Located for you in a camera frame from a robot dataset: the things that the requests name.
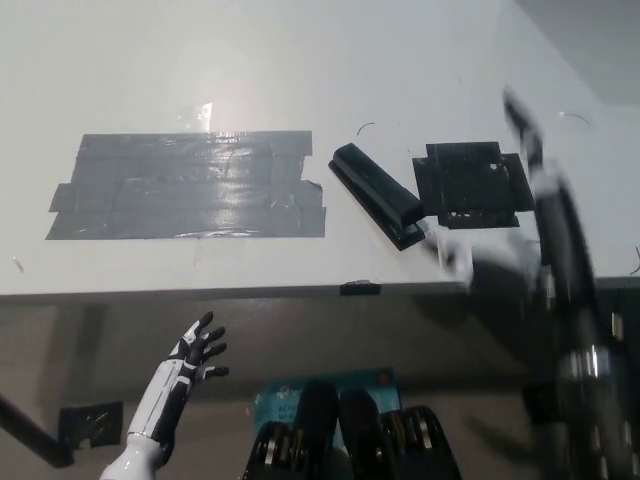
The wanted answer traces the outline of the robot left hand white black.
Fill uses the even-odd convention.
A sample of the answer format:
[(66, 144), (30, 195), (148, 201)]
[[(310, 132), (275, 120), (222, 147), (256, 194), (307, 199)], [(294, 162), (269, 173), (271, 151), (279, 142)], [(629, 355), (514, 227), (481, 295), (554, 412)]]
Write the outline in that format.
[(209, 331), (211, 312), (193, 323), (179, 338), (169, 355), (159, 363), (128, 428), (166, 449), (174, 441), (179, 420), (193, 388), (214, 377), (225, 377), (229, 369), (207, 362), (222, 354), (227, 345), (220, 339), (223, 327)]

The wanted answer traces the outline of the robot right hand white black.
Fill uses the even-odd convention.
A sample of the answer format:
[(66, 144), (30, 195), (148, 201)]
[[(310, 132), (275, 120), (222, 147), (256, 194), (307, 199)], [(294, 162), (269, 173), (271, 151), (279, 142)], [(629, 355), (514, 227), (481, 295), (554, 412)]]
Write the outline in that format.
[(568, 182), (544, 164), (541, 132), (510, 90), (503, 92), (503, 106), (528, 164), (540, 241), (536, 273), (559, 328), (560, 366), (573, 362), (583, 376), (603, 376), (615, 339), (601, 323), (591, 258)]

